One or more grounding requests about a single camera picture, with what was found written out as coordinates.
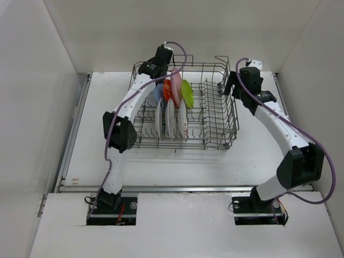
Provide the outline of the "blue plastic plate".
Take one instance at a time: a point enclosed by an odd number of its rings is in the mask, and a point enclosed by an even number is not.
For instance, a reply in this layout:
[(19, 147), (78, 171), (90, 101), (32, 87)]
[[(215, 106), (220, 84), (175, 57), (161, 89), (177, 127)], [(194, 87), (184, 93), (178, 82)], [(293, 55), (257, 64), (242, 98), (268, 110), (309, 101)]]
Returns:
[(163, 83), (159, 83), (154, 89), (153, 89), (153, 96), (155, 99), (156, 104), (159, 103), (160, 99), (165, 100), (164, 93), (163, 93)]

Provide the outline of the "grey wire dish rack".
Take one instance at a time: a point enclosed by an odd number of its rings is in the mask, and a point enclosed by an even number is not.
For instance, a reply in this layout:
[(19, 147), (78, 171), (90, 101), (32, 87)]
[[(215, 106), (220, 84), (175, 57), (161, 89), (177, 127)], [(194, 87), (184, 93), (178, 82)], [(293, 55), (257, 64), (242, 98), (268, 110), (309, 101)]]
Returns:
[(235, 100), (224, 95), (230, 75), (228, 57), (220, 55), (210, 62), (198, 62), (188, 55), (180, 74), (189, 82), (194, 97), (193, 108), (187, 110), (188, 136), (182, 138), (180, 132), (173, 138), (168, 134), (158, 135), (156, 101), (153, 93), (149, 93), (133, 122), (138, 134), (135, 148), (228, 150), (239, 129)]

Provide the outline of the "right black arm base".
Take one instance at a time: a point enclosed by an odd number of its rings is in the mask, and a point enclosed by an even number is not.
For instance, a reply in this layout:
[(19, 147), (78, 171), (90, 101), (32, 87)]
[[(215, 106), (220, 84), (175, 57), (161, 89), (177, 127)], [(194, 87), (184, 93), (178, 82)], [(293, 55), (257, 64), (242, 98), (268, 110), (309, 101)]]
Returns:
[(234, 223), (244, 225), (281, 225), (289, 220), (288, 212), (280, 201), (275, 200), (255, 207), (249, 196), (232, 196), (228, 209), (233, 212)]

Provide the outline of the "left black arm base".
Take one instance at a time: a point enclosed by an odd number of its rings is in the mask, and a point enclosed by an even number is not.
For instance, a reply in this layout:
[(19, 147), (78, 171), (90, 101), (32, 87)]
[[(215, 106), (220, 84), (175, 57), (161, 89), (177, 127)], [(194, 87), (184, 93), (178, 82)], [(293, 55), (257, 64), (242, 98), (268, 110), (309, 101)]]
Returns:
[(137, 221), (138, 197), (122, 197), (115, 211), (96, 206), (87, 219), (88, 226), (135, 226)]

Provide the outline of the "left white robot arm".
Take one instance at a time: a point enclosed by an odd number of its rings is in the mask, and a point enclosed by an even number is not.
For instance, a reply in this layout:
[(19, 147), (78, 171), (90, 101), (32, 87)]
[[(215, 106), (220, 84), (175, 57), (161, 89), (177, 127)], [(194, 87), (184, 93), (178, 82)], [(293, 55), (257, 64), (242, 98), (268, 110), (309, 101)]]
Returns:
[(120, 208), (120, 162), (125, 152), (131, 149), (137, 140), (134, 118), (149, 93), (166, 78), (173, 54), (172, 48), (159, 46), (155, 56), (140, 65), (132, 86), (117, 108), (103, 114), (104, 157), (109, 162), (109, 170), (97, 193), (96, 203), (108, 213), (115, 213)]

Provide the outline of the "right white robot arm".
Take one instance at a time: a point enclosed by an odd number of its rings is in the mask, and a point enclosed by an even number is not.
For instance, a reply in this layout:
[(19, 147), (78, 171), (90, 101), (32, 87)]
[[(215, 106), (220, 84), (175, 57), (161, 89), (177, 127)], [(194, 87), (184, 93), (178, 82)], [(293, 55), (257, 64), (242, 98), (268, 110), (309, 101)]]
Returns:
[(320, 179), (324, 152), (297, 129), (290, 126), (276, 97), (261, 89), (263, 78), (256, 67), (244, 67), (238, 73), (231, 71), (224, 94), (242, 101), (251, 114), (259, 120), (277, 142), (283, 160), (276, 174), (266, 182), (252, 188), (249, 206), (260, 212), (277, 196), (298, 186)]

